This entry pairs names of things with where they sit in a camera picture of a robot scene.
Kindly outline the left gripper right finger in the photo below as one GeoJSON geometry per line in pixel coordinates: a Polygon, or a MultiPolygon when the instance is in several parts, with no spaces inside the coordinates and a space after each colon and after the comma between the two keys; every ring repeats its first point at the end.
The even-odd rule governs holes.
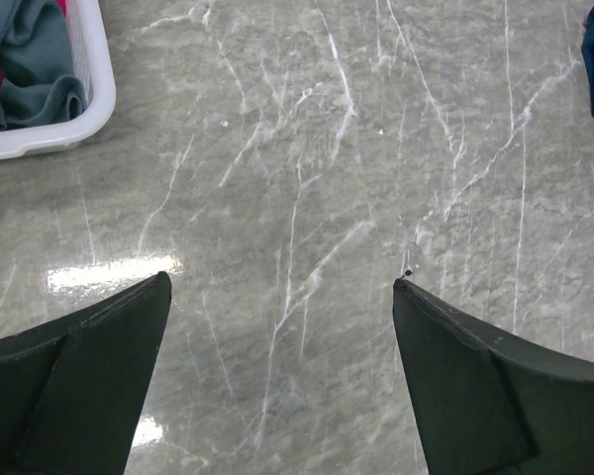
{"type": "Polygon", "coordinates": [[[432,474],[594,474],[594,362],[468,315],[407,279],[393,321],[432,474]]]}

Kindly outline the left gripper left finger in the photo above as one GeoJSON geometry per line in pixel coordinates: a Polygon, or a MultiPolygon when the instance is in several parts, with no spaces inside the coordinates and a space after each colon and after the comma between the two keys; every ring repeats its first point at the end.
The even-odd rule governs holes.
{"type": "Polygon", "coordinates": [[[0,338],[0,474],[121,474],[171,304],[159,272],[0,338]]]}

